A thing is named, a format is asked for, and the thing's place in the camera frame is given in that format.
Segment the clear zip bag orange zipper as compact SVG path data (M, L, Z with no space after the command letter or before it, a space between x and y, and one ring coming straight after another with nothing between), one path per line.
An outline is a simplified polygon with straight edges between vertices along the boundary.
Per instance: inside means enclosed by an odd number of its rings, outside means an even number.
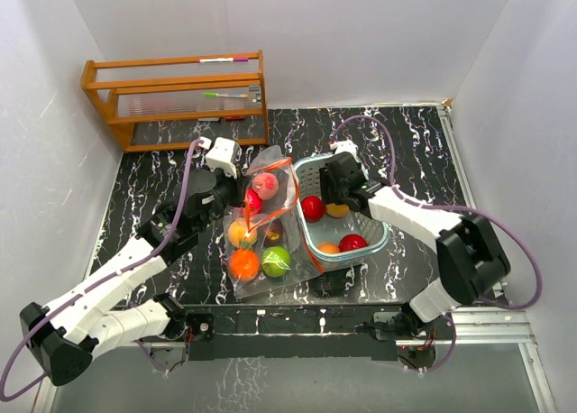
M304 242L294 210L269 220L246 220L241 209L224 217L225 266L234 295L244 299L312 280L324 273Z

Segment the green apple toy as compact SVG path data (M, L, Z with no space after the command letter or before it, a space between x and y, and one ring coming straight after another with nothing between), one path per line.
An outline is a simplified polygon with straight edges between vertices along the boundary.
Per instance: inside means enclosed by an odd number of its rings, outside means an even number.
M261 256L261 268L271 278L283 277L291 269L291 256L282 246L266 248Z

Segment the small orange peach toy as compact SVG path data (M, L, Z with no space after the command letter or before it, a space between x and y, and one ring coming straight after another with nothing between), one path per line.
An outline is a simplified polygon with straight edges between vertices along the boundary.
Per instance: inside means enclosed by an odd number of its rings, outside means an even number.
M327 254L336 254L340 252L340 248L337 244L335 243L329 243L329 242L325 242L325 243L319 243L316 248L320 251L320 252L324 252Z

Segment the yellow orange peach toy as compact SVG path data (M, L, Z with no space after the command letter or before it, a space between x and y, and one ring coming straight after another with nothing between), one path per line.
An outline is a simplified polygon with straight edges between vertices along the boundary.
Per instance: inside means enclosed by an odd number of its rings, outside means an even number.
M344 218L349 211L350 209L347 205L332 203L325 206L325 213L336 219Z

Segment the pink peach toy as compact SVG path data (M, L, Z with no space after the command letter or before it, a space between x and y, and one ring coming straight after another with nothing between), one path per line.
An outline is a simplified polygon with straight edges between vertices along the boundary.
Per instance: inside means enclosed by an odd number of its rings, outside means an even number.
M279 181L274 174L261 172L254 177L252 189L258 193L262 200L269 200L278 193Z

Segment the bright red apple toy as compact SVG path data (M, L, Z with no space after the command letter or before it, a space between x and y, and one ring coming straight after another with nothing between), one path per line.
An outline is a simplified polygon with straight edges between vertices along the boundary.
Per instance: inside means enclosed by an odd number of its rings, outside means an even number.
M245 209L253 216L261 212L263 202L255 190L248 188L245 192L244 204Z

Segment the light blue plastic basket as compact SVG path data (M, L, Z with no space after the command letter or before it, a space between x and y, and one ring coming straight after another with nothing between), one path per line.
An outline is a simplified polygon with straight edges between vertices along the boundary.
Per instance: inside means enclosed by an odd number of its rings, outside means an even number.
M299 196L321 197L321 169L328 154L304 158L295 165ZM381 251L389 241L389 226L361 213L347 211L343 215L323 216L310 222L300 203L296 217L306 256L319 272L338 271L365 262Z

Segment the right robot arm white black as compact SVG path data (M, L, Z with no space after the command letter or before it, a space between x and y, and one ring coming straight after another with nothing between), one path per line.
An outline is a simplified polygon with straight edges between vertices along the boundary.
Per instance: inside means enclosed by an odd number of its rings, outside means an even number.
M319 177L324 202L346 205L353 212L393 225L437 256L439 277L403 304L394 317L369 323L369 330L423 337L438 317L484 297L510 274L508 257L486 217L409 202L385 180L369 179L347 151L329 156Z

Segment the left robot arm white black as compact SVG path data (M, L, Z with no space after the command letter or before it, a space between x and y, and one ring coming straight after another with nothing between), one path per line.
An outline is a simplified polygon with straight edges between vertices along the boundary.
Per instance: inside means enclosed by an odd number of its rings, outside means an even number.
M107 263L75 288L20 313L26 346L55 386L75 380L97 357L144 337L180 339L187 313L167 293L118 311L117 304L147 279L167 269L198 243L198 237L229 207L242 207L248 179L222 169L190 173L177 191L141 223Z

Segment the yellow lemon toy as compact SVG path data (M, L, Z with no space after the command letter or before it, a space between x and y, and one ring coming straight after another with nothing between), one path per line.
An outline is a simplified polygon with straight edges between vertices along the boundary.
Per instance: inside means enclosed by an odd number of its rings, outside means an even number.
M252 247L258 240L258 232L249 230L249 226L243 220L233 221L227 230L229 242L235 248Z

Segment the orange persimmon toy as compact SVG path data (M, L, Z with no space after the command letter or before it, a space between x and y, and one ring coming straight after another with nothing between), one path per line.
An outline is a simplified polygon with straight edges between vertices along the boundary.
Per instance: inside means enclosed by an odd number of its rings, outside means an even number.
M259 256L251 249L238 249L229 259L229 272L233 280L240 282L253 280L259 271Z

